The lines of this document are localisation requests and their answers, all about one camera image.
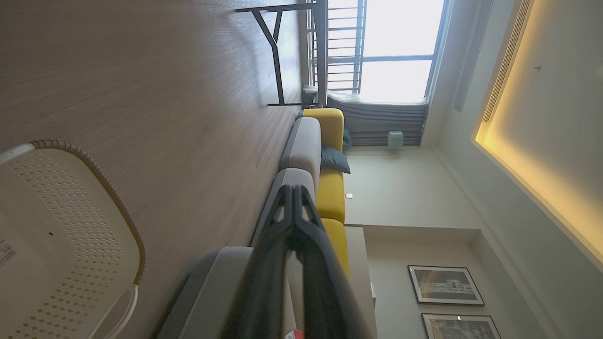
laundry basket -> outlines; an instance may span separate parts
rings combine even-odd
[[[81,149],[0,153],[0,338],[115,338],[144,269],[129,213]]]

picture frame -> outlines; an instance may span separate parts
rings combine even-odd
[[[408,265],[419,304],[484,306],[484,300],[466,267]]]
[[[501,339],[489,315],[421,313],[428,339]]]

table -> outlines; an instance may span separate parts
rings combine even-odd
[[[327,1],[326,0],[315,0],[316,2],[310,2],[305,4],[290,4],[290,5],[275,5],[275,6],[264,6],[264,7],[250,7],[240,8],[237,12],[252,12],[256,18],[264,36],[268,40],[270,47],[272,47],[272,57],[274,62],[274,73],[276,75],[276,89],[279,94],[278,104],[268,104],[269,106],[301,106],[301,105],[317,105],[318,107],[324,107],[327,104],[327,32],[328,32],[328,19],[327,19]],[[279,47],[277,43],[279,41],[279,30],[280,21],[284,11],[299,11],[299,10],[311,10],[312,17],[314,18],[314,27],[316,29],[316,59],[317,59],[317,74],[318,74],[318,102],[313,104],[308,103],[285,103],[285,96],[283,94],[283,80],[280,74],[280,60],[279,60]],[[260,11],[276,12],[276,23],[274,24],[274,32],[271,33],[270,29],[266,25],[262,13]]]

white wall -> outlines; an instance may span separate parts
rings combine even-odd
[[[434,85],[429,95],[429,114],[421,137],[421,146],[432,146],[441,135],[448,103],[455,94],[459,68],[462,68],[466,47],[471,41],[470,32],[475,26],[479,0],[451,1],[452,9],[444,35],[440,60],[434,69]]]
[[[480,233],[473,240],[471,250],[491,286],[500,297],[499,306],[506,310],[507,316],[520,337],[549,338],[546,331],[543,331],[543,327],[540,326],[541,321],[530,310],[521,291],[483,234]]]
[[[482,221],[428,148],[352,151],[345,174],[346,224],[480,228]]]
[[[374,339],[377,325],[371,295],[371,279],[368,272],[367,249],[362,227],[346,226],[347,257],[350,265],[350,287],[356,297],[358,308]]]
[[[504,307],[493,282],[484,273],[469,246],[444,244],[400,244],[367,240],[368,267],[377,302],[375,318],[379,339],[426,338],[422,312],[440,314],[490,315],[502,338],[546,338],[532,323],[529,332],[519,331]],[[485,302],[484,307],[417,304],[407,265],[467,267]]]
[[[454,111],[451,103],[438,150],[485,220],[485,231],[508,253],[516,283],[522,280],[523,293],[535,297],[531,307],[550,317],[548,330],[558,338],[599,338],[603,274],[470,142],[513,2],[494,0],[464,110]]]

curtain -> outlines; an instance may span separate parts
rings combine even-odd
[[[413,103],[367,103],[357,95],[329,92],[327,107],[340,109],[352,145],[387,145],[389,131],[402,131],[405,145],[420,145],[427,119],[425,99]]]

